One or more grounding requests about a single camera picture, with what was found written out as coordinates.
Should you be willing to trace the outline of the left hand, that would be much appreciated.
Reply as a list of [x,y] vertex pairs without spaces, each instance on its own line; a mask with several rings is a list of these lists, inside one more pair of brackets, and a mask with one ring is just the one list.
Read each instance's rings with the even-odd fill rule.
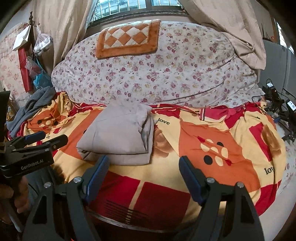
[[2,201],[9,199],[13,201],[12,206],[16,208],[17,213],[29,210],[29,186],[25,176],[21,178],[15,188],[1,184],[1,220],[5,223],[11,223],[11,219]]

